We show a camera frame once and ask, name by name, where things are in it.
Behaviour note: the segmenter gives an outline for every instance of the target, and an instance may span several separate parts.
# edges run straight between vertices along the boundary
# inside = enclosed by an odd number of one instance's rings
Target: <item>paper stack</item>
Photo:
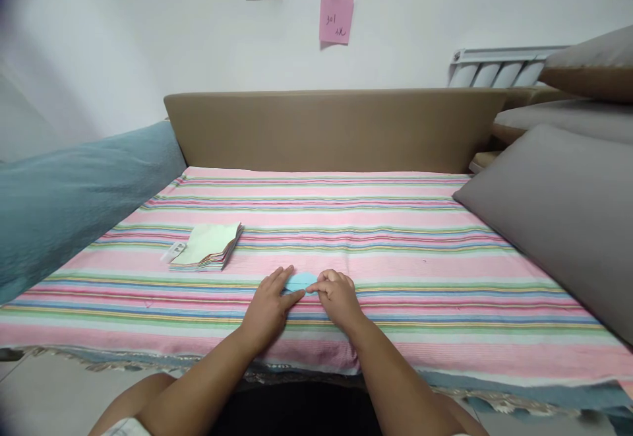
[[[222,271],[242,234],[241,223],[201,224],[191,230],[185,250],[169,265],[170,271]]]

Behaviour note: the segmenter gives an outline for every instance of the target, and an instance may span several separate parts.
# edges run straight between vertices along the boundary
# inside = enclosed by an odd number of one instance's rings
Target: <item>tile floor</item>
[[[44,354],[0,362],[0,398],[12,436],[85,435],[106,406],[153,371],[91,372],[77,361]],[[503,414],[477,413],[490,436],[615,436],[607,418],[523,423]]]

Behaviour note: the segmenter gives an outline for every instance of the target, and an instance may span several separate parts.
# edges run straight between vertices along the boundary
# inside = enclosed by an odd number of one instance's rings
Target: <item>forearm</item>
[[[363,370],[385,436],[453,436],[462,425],[369,319],[345,329]]]
[[[136,418],[153,436],[207,434],[255,356],[238,328]]]

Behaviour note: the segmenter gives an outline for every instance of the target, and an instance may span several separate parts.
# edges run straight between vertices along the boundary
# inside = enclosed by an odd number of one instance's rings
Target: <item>striped bedsheet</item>
[[[63,268],[0,309],[0,347],[202,355],[277,266],[335,268],[420,371],[538,387],[633,382],[633,356],[579,303],[451,199],[467,175],[188,168]],[[160,261],[199,223],[242,222],[222,273]],[[317,296],[290,312],[271,369],[359,372]]]

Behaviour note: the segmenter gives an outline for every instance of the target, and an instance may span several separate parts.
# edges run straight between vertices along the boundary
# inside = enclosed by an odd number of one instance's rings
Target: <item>bed headboard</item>
[[[165,106],[190,166],[462,173],[505,96],[487,88],[182,93]]]

